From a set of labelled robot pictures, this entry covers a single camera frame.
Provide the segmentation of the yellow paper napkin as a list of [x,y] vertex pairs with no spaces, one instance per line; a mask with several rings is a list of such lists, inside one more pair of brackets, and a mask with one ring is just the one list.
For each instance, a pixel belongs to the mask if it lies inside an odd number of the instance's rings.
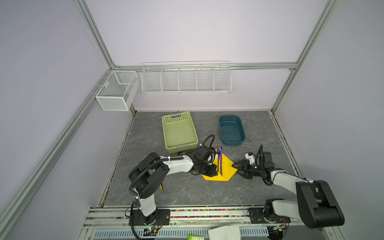
[[209,157],[208,162],[213,161],[215,165],[217,165],[218,175],[215,177],[207,177],[203,176],[206,181],[217,181],[217,182],[227,182],[232,176],[237,172],[236,169],[232,167],[234,163],[231,161],[226,155],[223,154],[223,176],[220,175],[219,164],[218,164],[218,149],[212,148],[212,154]]

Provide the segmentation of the purple metal knife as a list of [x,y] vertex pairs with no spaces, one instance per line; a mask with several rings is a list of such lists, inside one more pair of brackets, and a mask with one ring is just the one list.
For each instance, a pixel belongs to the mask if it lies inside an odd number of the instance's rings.
[[223,148],[222,147],[219,147],[218,164],[219,164],[220,175],[223,176]]

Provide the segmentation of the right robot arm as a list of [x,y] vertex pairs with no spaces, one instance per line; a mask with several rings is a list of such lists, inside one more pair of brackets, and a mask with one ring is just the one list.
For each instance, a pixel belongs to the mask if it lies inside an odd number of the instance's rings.
[[257,154],[233,163],[233,168],[246,180],[262,179],[267,186],[279,186],[296,195],[295,201],[266,200],[263,214],[271,221],[277,217],[300,220],[310,229],[342,226],[345,216],[330,185],[323,180],[309,180],[277,168],[272,154],[260,146]]

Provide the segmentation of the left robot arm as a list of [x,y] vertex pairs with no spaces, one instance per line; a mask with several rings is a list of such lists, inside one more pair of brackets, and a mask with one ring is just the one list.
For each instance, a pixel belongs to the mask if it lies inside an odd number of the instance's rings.
[[129,193],[134,196],[133,206],[140,211],[145,225],[155,223],[159,216],[155,192],[166,176],[176,173],[207,177],[218,175],[214,164],[217,155],[213,148],[214,140],[215,135],[209,135],[197,148],[179,152],[173,157],[163,157],[152,152],[129,173]]

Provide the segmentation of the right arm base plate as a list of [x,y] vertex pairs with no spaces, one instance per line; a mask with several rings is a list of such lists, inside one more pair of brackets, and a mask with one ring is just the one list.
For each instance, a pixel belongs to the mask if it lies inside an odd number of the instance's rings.
[[252,224],[288,224],[291,219],[265,213],[264,208],[249,208],[246,216],[250,218]]

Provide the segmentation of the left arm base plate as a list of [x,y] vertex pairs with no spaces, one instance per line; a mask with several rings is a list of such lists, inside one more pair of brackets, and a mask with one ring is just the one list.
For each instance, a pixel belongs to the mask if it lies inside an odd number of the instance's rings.
[[133,226],[168,226],[171,219],[170,209],[157,209],[154,213],[145,217],[140,210],[133,210],[129,223]]

